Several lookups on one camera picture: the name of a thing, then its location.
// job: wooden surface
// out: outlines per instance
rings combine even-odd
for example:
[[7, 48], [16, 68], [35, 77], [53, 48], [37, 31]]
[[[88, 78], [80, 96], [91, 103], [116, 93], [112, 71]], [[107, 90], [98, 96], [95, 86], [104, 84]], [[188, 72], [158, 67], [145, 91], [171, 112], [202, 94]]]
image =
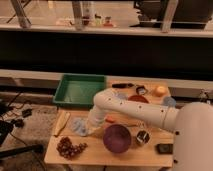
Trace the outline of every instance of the wooden surface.
[[[155, 97], [152, 92], [157, 85], [166, 86], [165, 83], [153, 83], [153, 82], [135, 82], [140, 85], [145, 85], [145, 87], [149, 90], [149, 93], [145, 96], [150, 103], [161, 104], [162, 99], [164, 97]], [[125, 91], [128, 95], [135, 94], [135, 89], [125, 89], [120, 90]], [[158, 143], [172, 143], [173, 135], [163, 131], [159, 128], [155, 128], [151, 125], [145, 124], [144, 129], [146, 129], [150, 134], [150, 140], [147, 144], [143, 146], [139, 146], [136, 143], [135, 136], [137, 132], [140, 130], [139, 127], [128, 127], [132, 135], [132, 143], [128, 151], [122, 154], [113, 154], [109, 152], [103, 144], [102, 137], [104, 133], [104, 129], [110, 125], [110, 123], [104, 123], [102, 128], [96, 131], [94, 134], [88, 137], [80, 137], [72, 132], [71, 130], [71, 121], [74, 117], [87, 117], [87, 110], [65, 110], [60, 109], [58, 116], [61, 112], [69, 112], [70, 118], [62, 130], [60, 135], [56, 138], [51, 136], [48, 149], [46, 151], [45, 162], [46, 163], [58, 163], [58, 164], [78, 164], [78, 165], [111, 165], [111, 166], [166, 166], [171, 167], [172, 165], [172, 156], [171, 155], [159, 155], [155, 151], [155, 145]], [[117, 123], [120, 124], [138, 124], [142, 121], [131, 118], [129, 116], [117, 113], [110, 112], [108, 115], [112, 116]], [[88, 144], [88, 148], [76, 156], [72, 160], [64, 159], [59, 156], [58, 151], [56, 150], [57, 144], [63, 136], [68, 136], [73, 144], [79, 144], [86, 142]]]

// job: orange object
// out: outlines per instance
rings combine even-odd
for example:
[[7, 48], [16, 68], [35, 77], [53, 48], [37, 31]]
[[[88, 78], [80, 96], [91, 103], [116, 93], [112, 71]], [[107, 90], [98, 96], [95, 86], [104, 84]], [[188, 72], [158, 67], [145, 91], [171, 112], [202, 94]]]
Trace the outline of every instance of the orange object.
[[154, 94], [158, 97], [161, 97], [166, 94], [166, 87], [164, 86], [157, 86], [154, 90]]
[[115, 123], [116, 120], [112, 116], [107, 116], [105, 121], [109, 123]]
[[107, 27], [113, 27], [113, 24], [111, 23], [111, 17], [106, 17], [105, 18], [105, 23], [103, 24], [104, 26], [107, 26]]

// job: plastic tray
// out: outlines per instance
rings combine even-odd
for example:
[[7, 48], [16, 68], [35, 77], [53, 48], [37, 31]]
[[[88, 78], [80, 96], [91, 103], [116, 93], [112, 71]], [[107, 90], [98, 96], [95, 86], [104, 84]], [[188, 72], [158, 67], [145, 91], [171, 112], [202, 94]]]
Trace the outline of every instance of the plastic tray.
[[61, 107], [91, 108], [94, 95], [105, 88], [103, 75], [64, 74], [53, 103]]

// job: small cup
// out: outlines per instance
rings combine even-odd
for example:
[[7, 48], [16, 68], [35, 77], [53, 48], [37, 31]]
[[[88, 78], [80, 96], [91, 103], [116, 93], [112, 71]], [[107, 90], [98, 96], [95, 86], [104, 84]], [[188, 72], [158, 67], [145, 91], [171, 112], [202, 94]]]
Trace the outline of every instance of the small cup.
[[139, 131], [136, 136], [136, 141], [139, 145], [144, 145], [148, 143], [149, 139], [150, 139], [149, 133], [146, 132], [145, 130]]
[[148, 93], [148, 90], [145, 88], [145, 86], [138, 86], [136, 88], [136, 93], [138, 95], [144, 95], [144, 94]]

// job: grapes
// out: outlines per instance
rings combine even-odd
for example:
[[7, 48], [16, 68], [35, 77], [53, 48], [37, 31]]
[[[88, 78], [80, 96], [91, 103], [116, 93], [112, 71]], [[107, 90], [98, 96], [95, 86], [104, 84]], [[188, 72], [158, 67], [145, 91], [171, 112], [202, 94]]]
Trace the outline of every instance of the grapes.
[[70, 160], [76, 155], [82, 153], [86, 147], [88, 147], [86, 143], [73, 145], [72, 141], [68, 137], [63, 137], [57, 145], [57, 150], [60, 156]]

